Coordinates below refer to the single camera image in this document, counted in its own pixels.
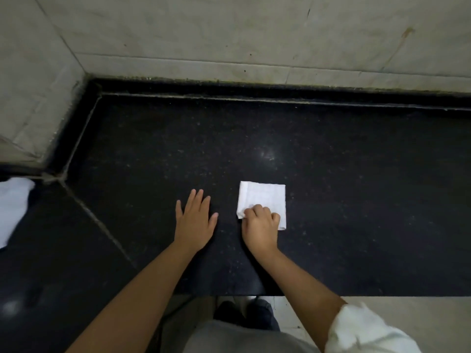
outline white napkin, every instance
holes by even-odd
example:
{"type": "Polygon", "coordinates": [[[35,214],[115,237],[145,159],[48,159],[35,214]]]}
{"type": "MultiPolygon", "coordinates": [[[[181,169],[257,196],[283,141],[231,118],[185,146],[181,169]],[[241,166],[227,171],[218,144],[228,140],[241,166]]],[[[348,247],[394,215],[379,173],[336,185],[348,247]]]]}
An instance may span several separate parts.
{"type": "Polygon", "coordinates": [[[7,246],[11,233],[25,215],[33,188],[34,182],[27,178],[12,177],[0,182],[0,249],[7,246]]]}
{"type": "Polygon", "coordinates": [[[272,213],[280,214],[278,230],[286,229],[286,198],[284,184],[267,184],[241,181],[239,187],[239,202],[237,217],[245,218],[244,210],[256,204],[270,208],[272,213]]]}

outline hand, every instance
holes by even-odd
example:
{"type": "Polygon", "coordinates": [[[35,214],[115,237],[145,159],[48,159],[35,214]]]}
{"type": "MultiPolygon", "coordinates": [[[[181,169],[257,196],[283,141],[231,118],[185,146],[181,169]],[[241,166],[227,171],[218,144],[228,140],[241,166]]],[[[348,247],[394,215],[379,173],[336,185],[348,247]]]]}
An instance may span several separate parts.
{"type": "Polygon", "coordinates": [[[211,239],[218,222],[218,214],[214,213],[208,221],[209,201],[211,197],[207,196],[204,201],[203,190],[196,193],[192,189],[185,206],[185,213],[181,210],[181,202],[177,201],[175,213],[177,217],[177,227],[175,228],[175,243],[178,243],[190,250],[194,254],[211,239]]]}
{"type": "Polygon", "coordinates": [[[250,252],[259,260],[266,254],[278,250],[278,225],[280,215],[271,213],[268,207],[256,204],[244,211],[242,219],[242,238],[250,252]]]}

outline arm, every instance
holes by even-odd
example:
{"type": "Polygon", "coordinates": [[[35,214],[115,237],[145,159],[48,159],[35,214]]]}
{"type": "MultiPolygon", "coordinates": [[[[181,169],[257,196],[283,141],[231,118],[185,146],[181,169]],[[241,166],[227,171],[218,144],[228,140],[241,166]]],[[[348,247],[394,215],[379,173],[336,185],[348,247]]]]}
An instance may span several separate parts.
{"type": "Polygon", "coordinates": [[[255,259],[275,280],[301,323],[323,352],[333,320],[345,301],[279,251],[280,216],[257,204],[245,210],[242,237],[255,259]]]}
{"type": "Polygon", "coordinates": [[[212,237],[218,214],[208,221],[210,197],[193,189],[183,214],[177,201],[175,240],[98,314],[69,347],[72,352],[144,352],[173,290],[196,252],[212,237]]]}

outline forearm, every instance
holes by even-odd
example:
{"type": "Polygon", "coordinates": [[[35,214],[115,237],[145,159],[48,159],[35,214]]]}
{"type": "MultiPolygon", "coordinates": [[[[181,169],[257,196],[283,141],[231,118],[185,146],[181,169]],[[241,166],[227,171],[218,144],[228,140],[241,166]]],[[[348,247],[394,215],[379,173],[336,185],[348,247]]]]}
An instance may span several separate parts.
{"type": "Polygon", "coordinates": [[[144,352],[194,252],[172,243],[100,312],[71,352],[144,352]]]}
{"type": "Polygon", "coordinates": [[[304,328],[323,352],[329,328],[345,301],[279,250],[257,260],[285,294],[304,328]]]}

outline white sleeve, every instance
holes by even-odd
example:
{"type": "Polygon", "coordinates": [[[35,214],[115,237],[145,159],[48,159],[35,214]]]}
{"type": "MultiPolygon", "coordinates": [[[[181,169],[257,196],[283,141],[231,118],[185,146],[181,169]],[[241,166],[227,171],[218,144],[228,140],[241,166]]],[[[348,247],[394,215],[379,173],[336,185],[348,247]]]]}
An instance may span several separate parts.
{"type": "Polygon", "coordinates": [[[388,326],[365,304],[346,304],[332,323],[326,353],[420,353],[415,341],[400,329],[388,326]]]}

